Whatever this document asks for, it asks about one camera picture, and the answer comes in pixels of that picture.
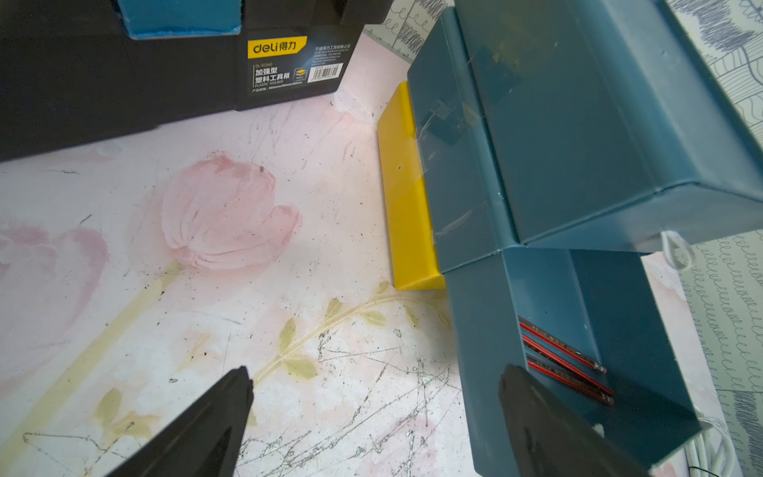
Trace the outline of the teal drawer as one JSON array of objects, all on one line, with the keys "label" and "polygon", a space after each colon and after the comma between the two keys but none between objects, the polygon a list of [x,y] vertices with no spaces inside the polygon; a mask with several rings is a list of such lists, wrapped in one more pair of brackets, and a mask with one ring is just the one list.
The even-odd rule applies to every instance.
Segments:
[{"label": "teal drawer", "polygon": [[[446,272],[475,470],[514,476],[499,385],[508,365],[534,376],[639,464],[652,468],[701,431],[644,266],[633,252],[508,248]],[[525,331],[520,317],[603,365],[600,374]],[[552,365],[529,336],[612,389],[602,405],[531,369]]]}]

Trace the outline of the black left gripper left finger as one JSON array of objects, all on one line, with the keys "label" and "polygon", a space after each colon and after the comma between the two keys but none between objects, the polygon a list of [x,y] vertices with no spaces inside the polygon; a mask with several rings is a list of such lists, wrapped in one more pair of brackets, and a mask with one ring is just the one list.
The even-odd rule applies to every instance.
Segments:
[{"label": "black left gripper left finger", "polygon": [[248,370],[229,371],[110,474],[232,476],[253,402]]}]

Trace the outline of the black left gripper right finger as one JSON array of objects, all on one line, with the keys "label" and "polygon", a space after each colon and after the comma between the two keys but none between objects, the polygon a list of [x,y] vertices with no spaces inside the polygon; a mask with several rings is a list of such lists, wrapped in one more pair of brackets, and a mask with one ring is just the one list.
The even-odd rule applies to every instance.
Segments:
[{"label": "black left gripper right finger", "polygon": [[506,367],[499,397],[520,475],[648,474],[525,369]]}]

